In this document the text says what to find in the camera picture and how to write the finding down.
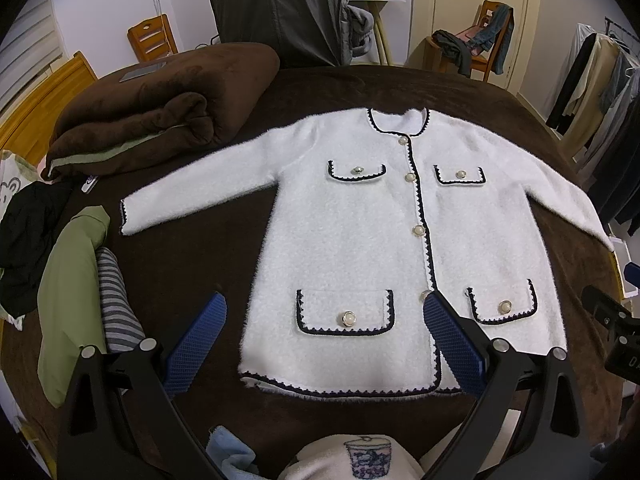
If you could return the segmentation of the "folded brown plush blanket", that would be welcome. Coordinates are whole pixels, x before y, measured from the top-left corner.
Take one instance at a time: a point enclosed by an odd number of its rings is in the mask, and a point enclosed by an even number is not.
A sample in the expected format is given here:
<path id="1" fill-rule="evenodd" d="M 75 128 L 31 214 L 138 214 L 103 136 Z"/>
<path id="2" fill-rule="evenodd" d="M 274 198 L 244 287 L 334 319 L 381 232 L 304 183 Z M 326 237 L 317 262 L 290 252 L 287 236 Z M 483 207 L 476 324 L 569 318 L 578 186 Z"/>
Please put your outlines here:
<path id="1" fill-rule="evenodd" d="M 41 175 L 106 176 L 229 144 L 279 70 L 265 44 L 215 44 L 131 65 L 75 96 Z"/>

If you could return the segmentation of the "wooden headboard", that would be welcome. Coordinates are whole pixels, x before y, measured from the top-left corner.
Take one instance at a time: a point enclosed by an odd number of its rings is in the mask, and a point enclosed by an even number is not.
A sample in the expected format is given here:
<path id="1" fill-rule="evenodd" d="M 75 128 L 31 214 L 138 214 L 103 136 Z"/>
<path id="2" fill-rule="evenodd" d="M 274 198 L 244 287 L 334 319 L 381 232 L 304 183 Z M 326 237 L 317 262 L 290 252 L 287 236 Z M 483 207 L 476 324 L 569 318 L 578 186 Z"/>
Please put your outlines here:
<path id="1" fill-rule="evenodd" d="M 1 148 L 37 166 L 47 155 L 54 126 L 67 104 L 96 81 L 80 51 L 46 78 L 1 124 Z"/>

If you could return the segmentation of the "dark grey hanging cover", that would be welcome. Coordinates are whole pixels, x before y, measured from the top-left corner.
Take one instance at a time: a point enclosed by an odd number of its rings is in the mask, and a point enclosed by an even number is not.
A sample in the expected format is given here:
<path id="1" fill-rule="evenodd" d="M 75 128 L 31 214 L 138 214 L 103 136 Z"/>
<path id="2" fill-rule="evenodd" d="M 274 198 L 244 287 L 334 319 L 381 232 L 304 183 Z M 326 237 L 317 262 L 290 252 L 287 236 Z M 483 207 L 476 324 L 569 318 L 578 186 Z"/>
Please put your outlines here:
<path id="1" fill-rule="evenodd" d="M 352 60 L 346 0 L 209 2 L 223 44 L 266 44 L 284 67 L 345 66 Z"/>

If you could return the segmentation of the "clothes rack with garments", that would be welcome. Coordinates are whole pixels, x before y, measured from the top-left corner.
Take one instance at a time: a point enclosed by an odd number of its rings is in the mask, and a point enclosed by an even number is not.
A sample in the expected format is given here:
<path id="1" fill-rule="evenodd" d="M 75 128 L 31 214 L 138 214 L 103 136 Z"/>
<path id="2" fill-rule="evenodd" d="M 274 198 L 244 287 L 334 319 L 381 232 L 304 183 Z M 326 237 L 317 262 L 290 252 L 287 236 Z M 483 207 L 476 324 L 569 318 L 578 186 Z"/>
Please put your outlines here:
<path id="1" fill-rule="evenodd" d="M 639 232 L 638 41 L 620 25 L 597 32 L 576 26 L 546 126 L 600 219 Z"/>

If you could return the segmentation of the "wooden chair with clothes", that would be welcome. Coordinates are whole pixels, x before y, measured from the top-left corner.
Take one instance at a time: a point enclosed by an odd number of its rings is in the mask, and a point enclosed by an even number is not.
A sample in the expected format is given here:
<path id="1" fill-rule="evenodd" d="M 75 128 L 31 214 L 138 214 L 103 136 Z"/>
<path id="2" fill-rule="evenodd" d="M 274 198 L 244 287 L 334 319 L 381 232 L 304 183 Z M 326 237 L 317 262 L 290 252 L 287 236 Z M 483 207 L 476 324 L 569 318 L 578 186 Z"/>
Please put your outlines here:
<path id="1" fill-rule="evenodd" d="M 473 25 L 462 32 L 435 30 L 425 39 L 423 68 L 430 72 L 457 73 L 470 78 L 473 72 L 501 76 L 514 32 L 514 11 L 505 3 L 485 0 Z"/>

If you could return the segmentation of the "striped grey garment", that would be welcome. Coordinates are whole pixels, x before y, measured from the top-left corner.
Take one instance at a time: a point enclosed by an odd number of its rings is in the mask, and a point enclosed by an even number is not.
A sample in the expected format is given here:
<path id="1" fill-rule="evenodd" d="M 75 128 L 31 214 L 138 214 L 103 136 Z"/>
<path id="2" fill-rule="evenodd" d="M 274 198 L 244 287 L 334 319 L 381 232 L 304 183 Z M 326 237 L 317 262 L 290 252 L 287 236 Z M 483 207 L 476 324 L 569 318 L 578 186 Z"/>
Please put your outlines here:
<path id="1" fill-rule="evenodd" d="M 145 338 L 143 328 L 130 308 L 124 279 L 114 252 L 101 247 L 96 252 L 101 318 L 107 350 L 134 350 Z"/>

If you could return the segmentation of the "white window blinds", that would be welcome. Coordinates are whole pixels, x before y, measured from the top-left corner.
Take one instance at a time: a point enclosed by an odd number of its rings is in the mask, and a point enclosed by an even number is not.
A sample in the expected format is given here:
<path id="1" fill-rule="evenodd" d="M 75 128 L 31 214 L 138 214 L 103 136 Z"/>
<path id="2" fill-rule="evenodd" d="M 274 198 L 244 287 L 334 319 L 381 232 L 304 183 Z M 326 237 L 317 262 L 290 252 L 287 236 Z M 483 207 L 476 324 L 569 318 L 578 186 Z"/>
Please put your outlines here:
<path id="1" fill-rule="evenodd" d="M 27 0 L 1 44 L 1 109 L 62 55 L 51 0 Z"/>

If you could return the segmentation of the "small wooden chair back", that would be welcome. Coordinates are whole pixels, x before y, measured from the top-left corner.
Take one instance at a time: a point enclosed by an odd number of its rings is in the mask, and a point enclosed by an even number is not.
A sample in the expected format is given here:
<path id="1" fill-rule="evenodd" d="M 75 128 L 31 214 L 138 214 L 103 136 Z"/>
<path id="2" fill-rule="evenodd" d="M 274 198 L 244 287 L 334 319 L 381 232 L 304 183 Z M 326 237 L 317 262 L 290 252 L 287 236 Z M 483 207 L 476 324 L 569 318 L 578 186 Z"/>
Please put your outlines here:
<path id="1" fill-rule="evenodd" d="M 127 30 L 127 38 L 139 62 L 154 61 L 178 53 L 166 14 L 147 18 L 134 25 Z"/>

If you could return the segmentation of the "white side table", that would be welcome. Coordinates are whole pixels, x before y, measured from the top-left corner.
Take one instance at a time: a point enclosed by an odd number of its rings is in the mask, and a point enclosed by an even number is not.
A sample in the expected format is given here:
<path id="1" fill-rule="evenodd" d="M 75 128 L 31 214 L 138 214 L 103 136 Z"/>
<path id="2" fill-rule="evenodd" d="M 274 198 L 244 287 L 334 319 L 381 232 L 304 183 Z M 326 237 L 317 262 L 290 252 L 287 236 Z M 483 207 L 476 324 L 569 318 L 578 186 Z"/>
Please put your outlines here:
<path id="1" fill-rule="evenodd" d="M 378 51 L 378 64 L 393 66 L 394 60 L 390 40 L 387 38 L 386 29 L 382 18 L 382 9 L 387 3 L 405 3 L 406 0 L 350 0 L 353 3 L 364 3 L 373 16 L 373 33 Z"/>

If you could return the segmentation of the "light blue cloth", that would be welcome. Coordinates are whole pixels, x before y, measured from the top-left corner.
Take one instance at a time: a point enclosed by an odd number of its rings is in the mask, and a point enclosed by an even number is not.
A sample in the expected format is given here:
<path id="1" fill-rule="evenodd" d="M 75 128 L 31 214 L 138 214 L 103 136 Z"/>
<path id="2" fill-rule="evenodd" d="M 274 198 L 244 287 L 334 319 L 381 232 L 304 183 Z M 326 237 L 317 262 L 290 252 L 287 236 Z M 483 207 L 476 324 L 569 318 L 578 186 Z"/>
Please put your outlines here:
<path id="1" fill-rule="evenodd" d="M 227 479 L 260 480 L 254 451 L 224 426 L 209 436 L 206 453 Z"/>

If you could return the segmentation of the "white printed towel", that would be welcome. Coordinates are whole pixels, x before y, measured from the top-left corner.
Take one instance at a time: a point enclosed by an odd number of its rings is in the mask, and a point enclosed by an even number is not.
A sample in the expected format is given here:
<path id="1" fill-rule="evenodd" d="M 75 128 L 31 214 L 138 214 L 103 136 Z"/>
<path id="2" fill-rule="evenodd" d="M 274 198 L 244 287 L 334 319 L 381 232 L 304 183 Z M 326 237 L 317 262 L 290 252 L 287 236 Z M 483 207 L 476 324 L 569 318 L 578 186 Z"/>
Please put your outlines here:
<path id="1" fill-rule="evenodd" d="M 279 479 L 421 479 L 422 466 L 393 438 L 334 434 L 302 448 Z"/>

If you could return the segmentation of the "small silver tag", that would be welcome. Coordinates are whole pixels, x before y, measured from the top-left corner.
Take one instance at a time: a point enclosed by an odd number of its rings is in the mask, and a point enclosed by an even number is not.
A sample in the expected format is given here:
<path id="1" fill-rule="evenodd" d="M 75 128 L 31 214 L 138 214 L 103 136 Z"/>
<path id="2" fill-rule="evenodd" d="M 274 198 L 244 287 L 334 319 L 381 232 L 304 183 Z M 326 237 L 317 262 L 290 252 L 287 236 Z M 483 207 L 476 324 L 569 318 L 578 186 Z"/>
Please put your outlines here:
<path id="1" fill-rule="evenodd" d="M 83 192 L 85 194 L 90 193 L 91 190 L 96 185 L 96 182 L 98 182 L 98 177 L 97 176 L 88 177 L 87 180 L 85 180 L 85 183 L 81 187 L 81 192 Z"/>

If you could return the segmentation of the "white fuzzy cardigan black trim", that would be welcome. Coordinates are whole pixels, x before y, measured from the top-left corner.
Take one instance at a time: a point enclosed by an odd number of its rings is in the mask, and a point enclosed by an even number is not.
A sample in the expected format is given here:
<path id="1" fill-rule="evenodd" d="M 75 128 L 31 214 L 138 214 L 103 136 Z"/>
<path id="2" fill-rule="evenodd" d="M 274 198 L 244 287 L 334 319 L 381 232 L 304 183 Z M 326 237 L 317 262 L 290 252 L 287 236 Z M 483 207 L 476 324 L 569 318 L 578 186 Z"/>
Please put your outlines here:
<path id="1" fill-rule="evenodd" d="M 192 162 L 127 196 L 122 232 L 268 186 L 239 374 L 294 396 L 457 390 L 424 321 L 431 292 L 515 349 L 564 347 L 532 203 L 605 239 L 586 193 L 502 136 L 434 110 L 372 108 L 311 115 Z"/>

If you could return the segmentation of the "black garment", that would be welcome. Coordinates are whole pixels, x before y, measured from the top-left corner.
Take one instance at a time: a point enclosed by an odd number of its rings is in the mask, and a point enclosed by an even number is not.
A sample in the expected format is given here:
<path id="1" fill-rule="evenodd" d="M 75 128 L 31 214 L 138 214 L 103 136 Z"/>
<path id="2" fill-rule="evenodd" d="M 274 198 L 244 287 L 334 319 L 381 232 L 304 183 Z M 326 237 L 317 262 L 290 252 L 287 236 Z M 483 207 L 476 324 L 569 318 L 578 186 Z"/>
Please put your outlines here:
<path id="1" fill-rule="evenodd" d="M 43 270 L 80 187 L 77 179 L 34 182 L 11 198 L 1 220 L 1 307 L 12 318 L 37 307 Z"/>

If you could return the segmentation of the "green garment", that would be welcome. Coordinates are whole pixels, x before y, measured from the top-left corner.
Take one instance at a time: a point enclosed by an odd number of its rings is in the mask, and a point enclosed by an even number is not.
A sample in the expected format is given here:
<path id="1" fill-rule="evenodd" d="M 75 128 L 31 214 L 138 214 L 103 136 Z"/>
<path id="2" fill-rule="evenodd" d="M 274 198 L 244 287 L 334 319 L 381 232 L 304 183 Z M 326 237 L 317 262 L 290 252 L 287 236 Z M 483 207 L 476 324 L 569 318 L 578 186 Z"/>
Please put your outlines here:
<path id="1" fill-rule="evenodd" d="M 41 344 L 38 379 L 55 408 L 65 402 L 70 378 L 85 346 L 106 351 L 101 318 L 96 250 L 110 216 L 101 206 L 84 208 L 56 240 L 37 295 Z"/>

